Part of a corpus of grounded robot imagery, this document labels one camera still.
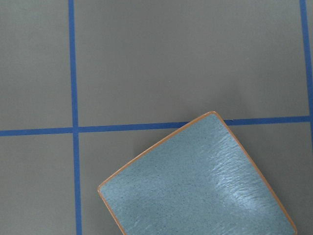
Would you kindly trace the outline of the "blue square plate orange rim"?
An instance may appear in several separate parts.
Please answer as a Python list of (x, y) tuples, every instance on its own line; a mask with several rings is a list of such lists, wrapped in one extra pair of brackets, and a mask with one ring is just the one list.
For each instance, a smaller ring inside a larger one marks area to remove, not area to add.
[(297, 228), (220, 115), (208, 112), (97, 189), (125, 235), (295, 235)]

